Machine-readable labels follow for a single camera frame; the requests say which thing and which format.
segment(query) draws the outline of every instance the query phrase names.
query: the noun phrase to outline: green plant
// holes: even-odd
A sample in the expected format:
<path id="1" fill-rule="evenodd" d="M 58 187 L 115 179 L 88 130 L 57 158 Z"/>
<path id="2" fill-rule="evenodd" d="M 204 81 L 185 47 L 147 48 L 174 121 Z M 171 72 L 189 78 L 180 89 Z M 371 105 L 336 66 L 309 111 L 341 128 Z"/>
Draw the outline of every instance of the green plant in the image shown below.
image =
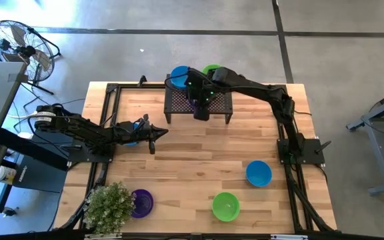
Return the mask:
<path id="1" fill-rule="evenodd" d="M 92 190 L 87 198 L 84 222 L 96 233 L 117 233 L 131 218 L 134 210 L 134 196 L 122 182 Z"/>

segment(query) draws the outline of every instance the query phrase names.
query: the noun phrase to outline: concrete floor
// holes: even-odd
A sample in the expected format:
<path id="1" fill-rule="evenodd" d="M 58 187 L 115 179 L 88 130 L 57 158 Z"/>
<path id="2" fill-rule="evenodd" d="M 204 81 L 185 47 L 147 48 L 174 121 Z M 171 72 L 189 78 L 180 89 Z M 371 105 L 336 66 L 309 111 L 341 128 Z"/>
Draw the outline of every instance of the concrete floor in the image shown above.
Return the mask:
<path id="1" fill-rule="evenodd" d="M 279 0 L 279 5 L 286 31 L 384 32 L 384 0 Z M 46 27 L 276 30 L 270 0 L 0 0 L 1 19 Z M 199 69 L 220 63 L 254 81 L 285 83 L 277 37 L 44 36 L 63 54 L 52 76 L 42 83 L 57 94 L 41 94 L 50 102 L 85 97 L 90 81 L 136 81 L 141 75 L 160 81 L 180 64 Z M 323 141 L 333 141 L 324 153 L 339 230 L 384 236 L 384 194 L 367 193 L 368 187 L 382 183 L 367 134 L 345 128 L 384 97 L 384 39 L 288 37 L 286 42 L 294 82 L 304 83 L 307 90 L 315 131 Z M 27 92 L 19 93 L 16 104 L 28 97 Z M 73 103 L 68 109 L 81 112 L 82 104 Z M 28 200 L 38 206 L 34 211 L 47 204 L 39 197 Z M 54 212 L 55 205 L 41 211 L 42 222 L 48 225 Z M 32 217 L 17 216 L 15 222 L 29 222 L 29 228 L 5 233 L 47 228 L 44 223 L 36 225 Z"/>

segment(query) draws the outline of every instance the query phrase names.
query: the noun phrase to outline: wooden table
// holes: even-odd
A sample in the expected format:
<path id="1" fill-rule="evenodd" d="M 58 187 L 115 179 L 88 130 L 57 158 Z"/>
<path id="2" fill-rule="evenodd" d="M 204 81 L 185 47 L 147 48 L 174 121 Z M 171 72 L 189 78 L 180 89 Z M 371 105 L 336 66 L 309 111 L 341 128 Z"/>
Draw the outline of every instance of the wooden table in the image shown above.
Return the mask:
<path id="1" fill-rule="evenodd" d="M 99 123 L 108 82 L 91 82 L 83 116 Z M 305 87 L 287 84 L 296 110 L 309 112 Z M 113 99 L 109 105 L 112 109 Z M 123 181 L 130 190 L 147 189 L 154 197 L 152 212 L 144 219 L 127 222 L 124 232 L 185 233 L 292 233 L 293 224 L 283 166 L 278 160 L 276 120 L 268 103 L 233 93 L 233 116 L 225 124 L 223 115 L 209 121 L 192 115 L 173 115 L 167 124 L 163 114 L 164 90 L 124 89 L 121 92 L 117 122 L 134 121 L 143 114 L 157 127 L 169 129 L 160 138 L 156 154 L 148 144 L 117 146 L 109 165 L 107 184 Z M 312 118 L 296 114 L 300 132 L 315 136 Z M 260 159 L 271 166 L 272 182 L 254 187 L 245 178 L 245 168 Z M 55 219 L 55 227 L 68 220 L 82 202 L 91 164 L 80 163 L 67 174 Z M 312 165 L 303 166 L 310 202 L 329 226 L 336 228 L 324 176 Z M 237 196 L 241 212 L 228 223 L 211 212 L 212 198 L 220 192 Z M 297 204 L 304 224 L 303 208 Z"/>

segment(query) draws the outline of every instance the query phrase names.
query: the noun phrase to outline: black mesh stand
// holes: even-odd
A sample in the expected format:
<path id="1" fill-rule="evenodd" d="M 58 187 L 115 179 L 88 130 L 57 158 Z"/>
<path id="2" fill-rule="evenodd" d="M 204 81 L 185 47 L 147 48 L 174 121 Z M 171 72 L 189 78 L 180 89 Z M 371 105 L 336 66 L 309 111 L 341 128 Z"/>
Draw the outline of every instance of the black mesh stand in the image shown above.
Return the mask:
<path id="1" fill-rule="evenodd" d="M 210 114 L 224 114 L 225 122 L 228 124 L 233 114 L 232 93 L 217 93 L 208 109 Z M 167 123 L 171 123 L 171 114 L 193 114 L 193 107 L 187 100 L 184 91 L 165 87 L 164 114 Z"/>

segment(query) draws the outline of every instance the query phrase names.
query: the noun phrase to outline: green bowl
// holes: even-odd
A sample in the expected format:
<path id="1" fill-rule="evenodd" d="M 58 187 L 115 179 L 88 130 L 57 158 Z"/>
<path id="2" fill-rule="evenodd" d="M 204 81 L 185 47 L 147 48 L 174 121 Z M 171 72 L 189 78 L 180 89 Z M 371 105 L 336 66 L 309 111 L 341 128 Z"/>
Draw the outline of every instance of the green bowl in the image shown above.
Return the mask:
<path id="1" fill-rule="evenodd" d="M 218 64 L 210 64 L 210 65 L 205 66 L 203 68 L 202 72 L 204 74 L 207 74 L 208 71 L 213 70 L 213 69 L 218 69 L 219 67 L 220 67 L 220 65 L 218 65 Z"/>
<path id="2" fill-rule="evenodd" d="M 213 213 L 220 221 L 233 221 L 239 214 L 239 201 L 232 193 L 219 193 L 213 200 Z"/>

